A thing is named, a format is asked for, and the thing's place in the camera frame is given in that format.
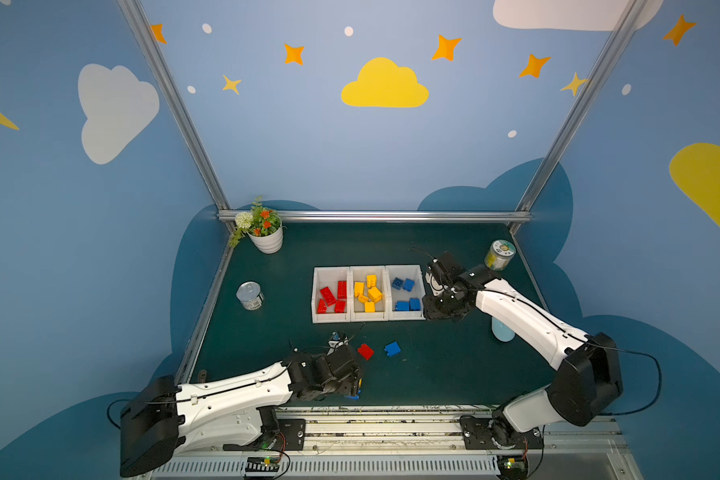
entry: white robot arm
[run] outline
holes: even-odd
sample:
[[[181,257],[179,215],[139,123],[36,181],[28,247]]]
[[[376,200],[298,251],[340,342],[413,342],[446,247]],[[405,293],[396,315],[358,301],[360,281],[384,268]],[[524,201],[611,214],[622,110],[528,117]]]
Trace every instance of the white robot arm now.
[[[521,433],[548,423],[585,426],[624,390],[611,338],[590,336],[557,319],[486,266],[465,271],[445,252],[428,265],[426,278],[432,288],[424,297],[428,319],[459,318],[477,307],[511,328],[557,371],[551,384],[494,411],[491,434],[500,448],[514,447]]]
[[[144,474],[186,450],[271,449],[280,433],[276,406],[330,393],[356,396],[362,379],[358,354],[346,336],[329,344],[327,353],[296,351],[218,382],[177,386],[172,376],[155,379],[120,413],[120,476]]]

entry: dark green table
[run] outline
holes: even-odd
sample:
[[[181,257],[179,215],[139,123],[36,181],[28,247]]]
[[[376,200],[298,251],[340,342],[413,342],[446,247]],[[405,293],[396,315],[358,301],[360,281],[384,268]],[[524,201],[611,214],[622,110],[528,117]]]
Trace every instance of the dark green table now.
[[[316,266],[420,264],[424,271],[429,258],[409,250],[419,246],[432,255],[449,250],[470,268],[499,238],[511,241],[502,224],[292,224],[273,255],[244,239],[232,255],[192,379],[200,370],[209,381],[241,375],[282,360],[290,345],[324,346],[335,330],[357,332],[363,323],[312,323]],[[504,278],[538,303],[519,258]],[[266,300],[258,310],[244,310],[235,296],[248,280],[262,286]],[[402,353],[387,358],[384,346],[394,341]],[[498,404],[546,385],[554,373],[521,338],[496,340],[490,316],[477,310],[459,322],[367,322],[352,341],[355,348],[362,343],[375,355],[362,360],[360,399],[329,396],[322,405]]]

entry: white storage bin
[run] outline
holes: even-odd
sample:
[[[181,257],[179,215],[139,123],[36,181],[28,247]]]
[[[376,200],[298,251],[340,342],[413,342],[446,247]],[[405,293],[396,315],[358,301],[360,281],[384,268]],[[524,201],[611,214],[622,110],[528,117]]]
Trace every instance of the white storage bin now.
[[[347,283],[347,306],[344,313],[333,313],[333,305],[328,307],[328,312],[317,313],[317,304],[322,298],[320,289],[328,287],[338,299],[338,282],[344,280]],[[352,312],[352,277],[348,266],[319,266],[315,268],[312,277],[312,323],[340,323],[350,321]]]
[[[376,302],[376,313],[366,313],[365,305],[355,299],[355,282],[363,282],[363,295],[368,296],[368,285],[365,284],[365,277],[368,275],[376,275],[376,288],[378,288],[384,298]],[[347,283],[347,296],[352,296],[352,311],[350,321],[352,322],[378,322],[389,320],[389,308],[387,307],[387,298],[389,298],[389,277],[384,266],[351,266],[349,268],[350,282]]]
[[[419,265],[386,265],[388,289],[392,293],[387,297],[387,310],[389,311],[390,320],[423,320],[424,319],[424,282],[422,281],[422,268]],[[413,289],[408,292],[392,288],[392,282],[395,278],[399,278],[403,282],[405,279],[411,279]],[[394,304],[396,302],[408,302],[412,298],[418,298],[422,304],[422,309],[413,312],[395,312]]]

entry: yellow lego brick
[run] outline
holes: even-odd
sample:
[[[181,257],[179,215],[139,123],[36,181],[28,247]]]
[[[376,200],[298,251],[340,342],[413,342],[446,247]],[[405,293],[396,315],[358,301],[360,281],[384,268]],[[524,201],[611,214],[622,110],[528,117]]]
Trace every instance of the yellow lego brick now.
[[[368,289],[368,298],[370,298],[373,302],[379,302],[384,298],[384,295],[382,292],[379,291],[378,288],[375,286],[372,286]]]

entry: metal can lid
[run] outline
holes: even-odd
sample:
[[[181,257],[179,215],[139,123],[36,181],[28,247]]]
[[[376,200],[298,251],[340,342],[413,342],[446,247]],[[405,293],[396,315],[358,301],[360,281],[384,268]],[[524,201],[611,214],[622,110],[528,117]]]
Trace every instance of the metal can lid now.
[[[259,283],[245,282],[237,289],[237,299],[241,302],[250,302],[255,299],[261,291],[262,288]]]
[[[501,256],[512,256],[515,254],[516,249],[513,244],[510,244],[506,240],[496,240],[490,245],[491,249]]]

